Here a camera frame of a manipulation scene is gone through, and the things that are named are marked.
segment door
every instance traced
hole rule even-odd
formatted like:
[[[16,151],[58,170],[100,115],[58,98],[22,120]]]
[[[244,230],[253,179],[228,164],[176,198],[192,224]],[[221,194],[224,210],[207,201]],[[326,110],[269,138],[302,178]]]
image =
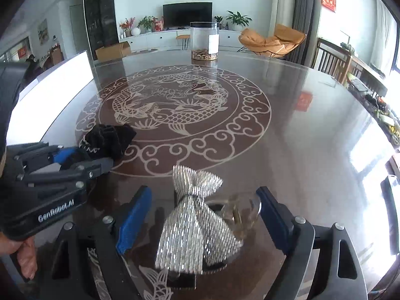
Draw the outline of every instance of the door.
[[[78,4],[70,6],[69,13],[71,15],[73,40],[75,42],[75,48],[77,53],[88,51],[88,54],[90,54],[91,48],[89,46],[85,28],[85,19],[83,17],[83,5]]]

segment human hand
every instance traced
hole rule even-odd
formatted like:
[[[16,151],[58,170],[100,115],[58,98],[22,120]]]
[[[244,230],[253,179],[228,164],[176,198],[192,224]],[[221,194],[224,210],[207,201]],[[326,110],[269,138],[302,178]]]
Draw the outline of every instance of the human hand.
[[[21,266],[21,273],[26,279],[32,280],[38,269],[34,238],[29,237],[25,241],[14,241],[0,232],[0,256],[15,252],[18,252],[17,260]]]

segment tv cabinet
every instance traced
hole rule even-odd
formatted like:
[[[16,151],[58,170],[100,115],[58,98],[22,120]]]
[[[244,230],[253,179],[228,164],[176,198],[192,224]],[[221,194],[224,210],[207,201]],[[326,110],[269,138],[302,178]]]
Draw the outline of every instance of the tv cabinet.
[[[120,38],[119,42],[128,42],[132,52],[158,49],[162,50],[180,50],[182,42],[177,39],[179,35],[190,35],[188,29],[167,30],[151,33],[143,33],[138,36]],[[241,33],[233,30],[219,31],[219,49],[221,51],[237,51],[243,45],[239,41]]]

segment television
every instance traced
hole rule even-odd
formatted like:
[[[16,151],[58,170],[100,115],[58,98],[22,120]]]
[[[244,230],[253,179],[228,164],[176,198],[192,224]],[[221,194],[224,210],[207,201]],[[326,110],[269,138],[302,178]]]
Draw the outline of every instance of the television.
[[[212,2],[185,2],[164,4],[164,27],[185,27],[191,22],[212,22]]]

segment blue gripper pad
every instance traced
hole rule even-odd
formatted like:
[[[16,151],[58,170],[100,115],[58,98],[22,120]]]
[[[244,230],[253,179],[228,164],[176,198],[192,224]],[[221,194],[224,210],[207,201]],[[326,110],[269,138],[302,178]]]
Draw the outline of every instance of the blue gripper pad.
[[[78,148],[77,147],[66,147],[61,149],[57,154],[53,156],[54,162],[62,165],[67,158],[73,154]]]
[[[277,202],[266,186],[259,187],[255,193],[261,200],[260,216],[275,247],[287,255],[292,247],[293,214],[286,205]]]
[[[151,189],[147,186],[142,186],[133,197],[131,201],[133,207],[129,210],[125,221],[122,222],[119,228],[118,241],[115,246],[118,254],[123,255],[128,249],[132,248],[146,214],[150,210],[151,202]]]

